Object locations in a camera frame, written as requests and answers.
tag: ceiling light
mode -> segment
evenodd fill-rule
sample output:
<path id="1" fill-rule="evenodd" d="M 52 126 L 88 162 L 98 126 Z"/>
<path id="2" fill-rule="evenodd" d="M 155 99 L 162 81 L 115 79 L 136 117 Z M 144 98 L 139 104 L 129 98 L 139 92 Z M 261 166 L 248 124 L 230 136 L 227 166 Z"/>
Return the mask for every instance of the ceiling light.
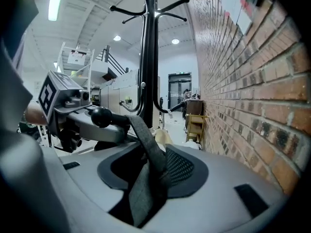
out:
<path id="1" fill-rule="evenodd" d="M 116 35 L 116 37 L 113 38 L 115 41 L 120 41 L 121 40 L 121 36 Z"/>
<path id="2" fill-rule="evenodd" d="M 50 0 L 49 16 L 48 16 L 50 21 L 56 21 L 57 20 L 59 4 L 60 4 L 60 0 Z"/>
<path id="3" fill-rule="evenodd" d="M 172 43 L 176 45 L 176 44 L 179 43 L 179 40 L 178 39 L 173 39 Z"/>

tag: black coat rack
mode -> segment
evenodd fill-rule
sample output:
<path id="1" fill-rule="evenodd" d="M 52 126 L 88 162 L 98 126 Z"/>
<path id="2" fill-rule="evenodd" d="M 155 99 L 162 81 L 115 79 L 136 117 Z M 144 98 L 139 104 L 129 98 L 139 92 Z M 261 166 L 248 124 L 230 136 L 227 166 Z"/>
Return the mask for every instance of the black coat rack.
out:
<path id="1" fill-rule="evenodd" d="M 141 44 L 140 44 L 140 61 L 138 71 L 138 102 L 134 109 L 129 108 L 124 101 L 120 105 L 130 112 L 136 112 L 143 118 L 148 128 L 152 128 L 153 104 L 163 113 L 171 114 L 172 111 L 184 107 L 185 103 L 181 102 L 170 110 L 163 110 L 157 100 L 157 75 L 158 75 L 158 21 L 162 16 L 174 17 L 183 21 L 186 18 L 168 13 L 167 11 L 190 0 L 179 0 L 163 9 L 158 9 L 157 0 L 145 0 L 143 11 L 130 12 L 116 6 L 111 6 L 111 11 L 117 11 L 131 16 L 122 23 L 141 17 L 143 21 Z"/>

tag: white floor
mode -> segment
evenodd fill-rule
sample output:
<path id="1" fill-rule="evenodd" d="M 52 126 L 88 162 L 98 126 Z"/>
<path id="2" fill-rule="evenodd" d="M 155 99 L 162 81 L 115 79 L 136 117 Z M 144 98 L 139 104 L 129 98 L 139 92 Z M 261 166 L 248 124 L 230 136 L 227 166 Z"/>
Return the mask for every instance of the white floor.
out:
<path id="1" fill-rule="evenodd" d="M 183 145 L 186 142 L 186 131 L 184 130 L 185 120 L 182 118 L 181 112 L 173 112 L 173 118 L 170 118 L 168 114 L 165 115 L 165 129 L 176 145 Z"/>

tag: ceiling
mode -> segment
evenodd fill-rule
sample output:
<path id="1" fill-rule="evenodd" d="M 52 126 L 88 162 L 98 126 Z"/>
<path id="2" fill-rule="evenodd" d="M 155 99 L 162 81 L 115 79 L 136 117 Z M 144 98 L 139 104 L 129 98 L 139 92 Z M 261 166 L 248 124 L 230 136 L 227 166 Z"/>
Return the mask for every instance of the ceiling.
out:
<path id="1" fill-rule="evenodd" d="M 158 0 L 159 6 L 167 6 L 177 0 Z M 144 0 L 61 0 L 58 20 L 48 21 L 49 0 L 35 0 L 39 14 L 27 30 L 23 54 L 24 71 L 54 70 L 61 46 L 75 48 L 80 44 L 84 50 L 93 50 L 97 56 L 108 44 L 114 49 L 125 49 L 138 55 L 141 38 L 141 19 L 136 18 L 125 25 L 121 22 L 128 16 L 111 12 L 109 7 L 117 5 L 131 11 L 140 11 Z M 170 12 L 190 18 L 188 8 L 181 5 Z M 115 35 L 122 40 L 114 42 Z M 172 45 L 178 38 L 180 44 L 193 41 L 191 22 L 172 17 L 159 21 L 159 48 Z M 61 68 L 66 68 L 68 56 L 62 56 Z"/>

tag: black mesh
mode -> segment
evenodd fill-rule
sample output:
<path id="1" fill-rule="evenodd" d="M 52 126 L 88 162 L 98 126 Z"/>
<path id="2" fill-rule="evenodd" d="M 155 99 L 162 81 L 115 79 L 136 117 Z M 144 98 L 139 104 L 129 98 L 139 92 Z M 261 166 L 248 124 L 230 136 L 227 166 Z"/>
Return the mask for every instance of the black mesh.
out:
<path id="1" fill-rule="evenodd" d="M 191 161 L 170 149 L 166 149 L 167 169 L 171 175 L 172 186 L 191 177 L 194 165 Z"/>

